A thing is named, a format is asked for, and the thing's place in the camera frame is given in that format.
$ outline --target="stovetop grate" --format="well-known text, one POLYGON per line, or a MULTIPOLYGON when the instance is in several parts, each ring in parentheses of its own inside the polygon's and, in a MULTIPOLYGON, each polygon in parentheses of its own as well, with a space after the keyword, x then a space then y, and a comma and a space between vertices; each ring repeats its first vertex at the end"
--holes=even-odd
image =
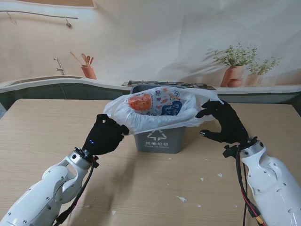
POLYGON ((207 90, 216 90, 212 86, 208 86, 205 83, 186 83, 186 82, 168 82, 168 81, 132 81, 125 82, 122 86, 135 86, 141 84, 148 85, 169 85, 169 86, 185 86, 187 88, 198 88, 198 89, 207 89, 207 90))

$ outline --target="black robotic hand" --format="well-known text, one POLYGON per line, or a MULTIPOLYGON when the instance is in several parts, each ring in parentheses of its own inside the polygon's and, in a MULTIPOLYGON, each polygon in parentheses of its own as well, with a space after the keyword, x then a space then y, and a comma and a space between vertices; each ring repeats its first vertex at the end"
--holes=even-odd
POLYGON ((249 138, 248 132, 231 105, 225 101, 223 101, 223 103, 224 104, 219 101, 208 101, 202 106, 205 109, 201 110, 196 116, 197 118, 202 118, 204 115, 212 115, 219 121, 222 127, 221 132, 213 133, 205 129, 200 131, 200 134, 220 143, 246 143, 249 138))
POLYGON ((117 148, 124 138, 123 134, 129 134, 125 125, 120 126, 106 114, 99 114, 83 149, 93 155, 107 154, 117 148))

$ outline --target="red wire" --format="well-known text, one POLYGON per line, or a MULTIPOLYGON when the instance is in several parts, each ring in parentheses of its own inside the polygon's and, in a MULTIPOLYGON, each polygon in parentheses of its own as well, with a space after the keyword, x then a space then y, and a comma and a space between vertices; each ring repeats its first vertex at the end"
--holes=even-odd
MULTIPOLYGON (((240 165, 240 153, 239 153, 238 163, 239 163, 239 165, 240 165)), ((242 194, 242 196, 243 196, 245 202, 246 202, 246 203, 248 204, 248 206, 251 208, 251 210, 253 211, 254 215, 255 215, 256 217, 258 217, 258 215, 257 215, 257 213, 255 212, 255 210, 253 209, 252 205, 251 205, 250 202, 246 199, 246 197, 245 197, 245 195, 244 195, 244 193, 243 193, 243 189, 242 189, 242 188, 240 188, 240 191, 241 191, 241 194, 242 194)))

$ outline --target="sink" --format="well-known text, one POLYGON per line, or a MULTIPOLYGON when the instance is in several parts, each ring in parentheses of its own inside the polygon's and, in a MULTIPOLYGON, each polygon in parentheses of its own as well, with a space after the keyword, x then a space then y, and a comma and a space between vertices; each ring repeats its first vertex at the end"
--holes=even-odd
POLYGON ((50 76, 50 77, 43 77, 43 78, 35 78, 35 79, 24 79, 24 80, 19 80, 15 81, 12 84, 9 84, 9 86, 16 85, 19 83, 25 83, 25 82, 30 82, 30 81, 41 81, 41 80, 49 80, 49 79, 82 79, 83 77, 79 76, 69 76, 69 75, 61 75, 61 76, 50 76))

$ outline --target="table surface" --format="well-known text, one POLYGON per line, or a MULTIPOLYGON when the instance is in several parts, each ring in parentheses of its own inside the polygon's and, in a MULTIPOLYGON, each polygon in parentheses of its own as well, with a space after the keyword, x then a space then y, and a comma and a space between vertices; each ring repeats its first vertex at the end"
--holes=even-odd
MULTIPOLYGON (((108 101, 21 99, 0 120, 0 217, 43 172, 81 147, 108 101)), ((290 105, 232 104, 251 136, 301 182, 301 117, 290 105)), ((133 136, 103 155, 69 226, 242 225, 243 198, 225 144, 187 128, 178 154, 141 153, 133 136), (176 196, 188 200, 182 202, 176 196)), ((249 226, 256 226, 248 216, 249 226)))

